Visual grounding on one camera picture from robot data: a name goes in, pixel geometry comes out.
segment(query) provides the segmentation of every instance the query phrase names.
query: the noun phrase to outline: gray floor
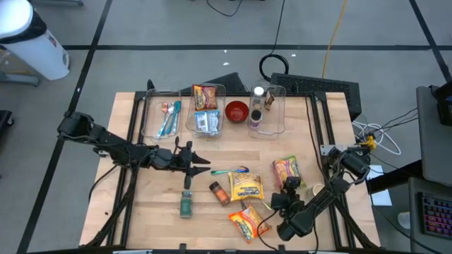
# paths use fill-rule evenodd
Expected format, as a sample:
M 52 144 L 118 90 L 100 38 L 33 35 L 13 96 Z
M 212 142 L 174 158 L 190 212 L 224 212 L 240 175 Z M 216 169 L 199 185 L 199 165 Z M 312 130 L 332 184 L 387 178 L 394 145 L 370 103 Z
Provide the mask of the gray floor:
M 237 2 L 211 0 L 232 12 Z M 55 37 L 64 45 L 90 45 L 106 0 L 85 0 L 85 6 L 35 1 Z M 211 10 L 203 0 L 113 0 L 100 45 L 272 44 L 282 1 L 244 0 L 233 18 Z M 417 0 L 438 45 L 451 45 L 452 3 Z M 341 1 L 287 0 L 278 44 L 328 44 Z M 350 0 L 335 44 L 428 45 L 409 1 Z M 96 51 L 81 91 L 77 110 L 108 124 L 114 94 L 144 90 L 151 78 L 157 87 L 182 88 L 231 72 L 246 86 L 262 81 L 258 62 L 268 50 Z M 321 77 L 321 50 L 276 51 L 290 62 L 290 73 Z M 13 111 L 15 126 L 0 150 L 0 253 L 14 253 L 23 234 L 56 142 L 56 127 L 71 101 L 87 56 L 71 50 L 71 72 L 41 86 L 0 84 L 0 108 Z M 441 52 L 452 65 L 452 52 Z M 283 72 L 269 60 L 267 73 Z M 415 108 L 415 88 L 442 85 L 445 80 L 432 51 L 332 51 L 326 77 L 358 82 L 363 115 L 385 123 Z M 420 158 L 417 122 L 393 128 L 391 136 L 402 155 L 384 150 L 376 155 L 401 167 Z M 78 245 L 98 158 L 90 147 L 66 143 L 29 251 L 74 248 Z M 383 166 L 385 171 L 392 168 Z M 395 221 L 408 209 L 408 188 L 390 190 L 394 206 L 380 208 Z M 383 246 L 409 250 L 409 241 L 378 214 Z

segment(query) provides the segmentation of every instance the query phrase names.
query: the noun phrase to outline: keyboard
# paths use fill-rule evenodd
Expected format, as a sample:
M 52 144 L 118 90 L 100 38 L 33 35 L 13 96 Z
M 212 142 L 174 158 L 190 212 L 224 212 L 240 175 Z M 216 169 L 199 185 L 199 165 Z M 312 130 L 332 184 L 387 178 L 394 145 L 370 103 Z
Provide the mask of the keyboard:
M 452 239 L 452 201 L 429 193 L 418 193 L 423 234 Z

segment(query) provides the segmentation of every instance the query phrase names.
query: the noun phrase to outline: green bottle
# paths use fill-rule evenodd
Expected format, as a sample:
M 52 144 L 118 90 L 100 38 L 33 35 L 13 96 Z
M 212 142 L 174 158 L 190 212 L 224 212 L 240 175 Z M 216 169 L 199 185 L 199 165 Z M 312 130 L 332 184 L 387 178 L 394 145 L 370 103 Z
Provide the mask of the green bottle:
M 182 191 L 180 217 L 181 219 L 191 218 L 191 191 L 189 190 Z

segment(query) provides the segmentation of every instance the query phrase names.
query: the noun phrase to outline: blue package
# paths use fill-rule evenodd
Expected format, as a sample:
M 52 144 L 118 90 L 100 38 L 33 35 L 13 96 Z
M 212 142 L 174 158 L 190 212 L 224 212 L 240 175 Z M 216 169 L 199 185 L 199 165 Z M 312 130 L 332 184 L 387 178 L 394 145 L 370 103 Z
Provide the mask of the blue package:
M 220 110 L 195 112 L 196 132 L 216 135 L 218 134 L 218 124 Z

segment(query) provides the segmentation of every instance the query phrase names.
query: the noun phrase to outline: white paper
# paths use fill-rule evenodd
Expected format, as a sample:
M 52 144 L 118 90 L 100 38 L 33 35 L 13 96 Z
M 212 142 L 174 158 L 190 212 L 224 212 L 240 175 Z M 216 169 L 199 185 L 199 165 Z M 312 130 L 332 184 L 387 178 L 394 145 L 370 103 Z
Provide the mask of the white paper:
M 373 170 L 371 170 L 369 174 L 367 174 L 366 180 L 370 180 L 376 178 L 377 176 L 383 175 L 383 168 L 381 167 L 381 165 L 370 165 L 370 168 Z M 378 193 L 372 194 L 372 200 L 374 200 L 374 205 L 378 206 L 393 205 L 393 203 L 391 202 L 391 197 L 389 195 L 389 190 L 382 190 Z

